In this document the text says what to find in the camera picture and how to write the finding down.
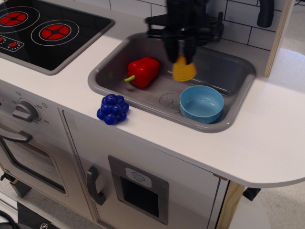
cabinet handle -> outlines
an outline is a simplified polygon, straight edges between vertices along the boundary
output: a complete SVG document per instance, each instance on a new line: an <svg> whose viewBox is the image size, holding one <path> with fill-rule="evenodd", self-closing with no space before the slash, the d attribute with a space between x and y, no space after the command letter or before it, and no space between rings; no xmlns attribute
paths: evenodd
<svg viewBox="0 0 305 229"><path fill-rule="evenodd" d="M96 191L96 179L99 177L97 169L93 166L87 172L87 189L91 199L99 205L103 205L106 201L106 197L102 192Z"/></svg>
<svg viewBox="0 0 305 229"><path fill-rule="evenodd" d="M12 142L20 143L28 143L33 138L30 134L27 134L24 131L15 134L2 128L0 128L0 137Z"/></svg>

stovetop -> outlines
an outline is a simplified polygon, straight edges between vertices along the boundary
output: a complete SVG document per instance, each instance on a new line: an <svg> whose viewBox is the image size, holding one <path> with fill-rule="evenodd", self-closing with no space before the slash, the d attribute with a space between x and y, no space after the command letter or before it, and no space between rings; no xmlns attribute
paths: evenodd
<svg viewBox="0 0 305 229"><path fill-rule="evenodd" d="M113 24L39 0L8 0L0 5L0 57L54 75Z"/></svg>

sink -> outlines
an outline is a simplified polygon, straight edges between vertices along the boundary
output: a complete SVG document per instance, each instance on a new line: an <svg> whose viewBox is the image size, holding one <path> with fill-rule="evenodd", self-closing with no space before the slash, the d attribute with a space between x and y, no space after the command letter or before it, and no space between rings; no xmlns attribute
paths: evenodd
<svg viewBox="0 0 305 229"><path fill-rule="evenodd" d="M160 62L159 75L146 88L138 88L124 79L130 62L151 56ZM130 106L163 117L197 131L216 133L229 128L236 119L243 100L255 79L255 68L246 60L198 47L194 56L197 76L187 82L172 79L172 63L167 60L163 42L147 38L145 33L125 39L89 74L89 87L96 93L120 94ZM190 86L206 85L219 91L224 98L220 117L203 124L183 117L179 98Z"/></svg>

ice dispenser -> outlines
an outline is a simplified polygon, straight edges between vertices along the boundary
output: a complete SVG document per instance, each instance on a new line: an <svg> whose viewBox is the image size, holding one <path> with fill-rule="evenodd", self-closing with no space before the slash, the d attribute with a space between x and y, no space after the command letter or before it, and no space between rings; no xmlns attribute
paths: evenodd
<svg viewBox="0 0 305 229"><path fill-rule="evenodd" d="M167 225L168 183L112 156L108 160L118 200Z"/></svg>

black cable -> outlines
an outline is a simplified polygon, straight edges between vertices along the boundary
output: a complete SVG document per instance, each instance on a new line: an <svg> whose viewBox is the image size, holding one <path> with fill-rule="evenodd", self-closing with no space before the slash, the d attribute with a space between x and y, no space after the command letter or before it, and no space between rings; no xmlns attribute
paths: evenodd
<svg viewBox="0 0 305 229"><path fill-rule="evenodd" d="M11 224L13 229L19 229L18 225L15 223L15 221L12 219L12 217L10 217L7 213L5 213L4 211L0 210L0 216L2 216L5 219L7 219L7 221Z"/></svg>
<svg viewBox="0 0 305 229"><path fill-rule="evenodd" d="M296 3L294 6L300 4L302 1L305 1L305 0L300 0L298 3Z"/></svg>

